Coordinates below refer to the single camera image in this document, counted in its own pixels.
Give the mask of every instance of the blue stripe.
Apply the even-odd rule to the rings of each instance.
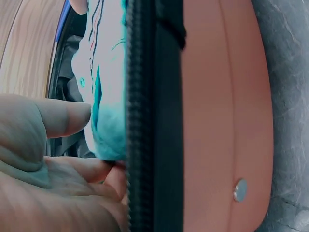
[[[57,32],[56,32],[56,38],[55,38],[56,42],[59,42],[59,38],[60,38],[60,35],[62,33],[62,28],[63,28],[63,25],[66,21],[66,18],[67,18],[67,15],[69,13],[70,8],[71,8],[71,5],[69,3],[69,0],[66,0],[65,3],[64,3],[61,15],[60,15],[60,20],[59,20],[59,24],[58,24],[58,28],[57,28]]]

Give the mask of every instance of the turquoise cloth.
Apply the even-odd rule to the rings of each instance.
[[[124,160],[125,0],[89,0],[88,4],[86,32],[72,59],[79,92],[92,105],[85,139],[101,160]]]

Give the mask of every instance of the black fabric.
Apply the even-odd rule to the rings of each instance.
[[[183,0],[156,0],[156,14],[159,23],[175,36],[179,47],[184,49]]]
[[[154,232],[183,231],[183,116],[180,47],[156,32],[154,80]]]

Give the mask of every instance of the wooden surface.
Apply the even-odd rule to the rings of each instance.
[[[46,96],[63,4],[64,0],[0,0],[0,93]]]

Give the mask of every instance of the black zipper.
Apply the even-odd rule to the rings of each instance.
[[[154,228],[155,0],[129,0],[126,22],[129,231],[152,232]]]

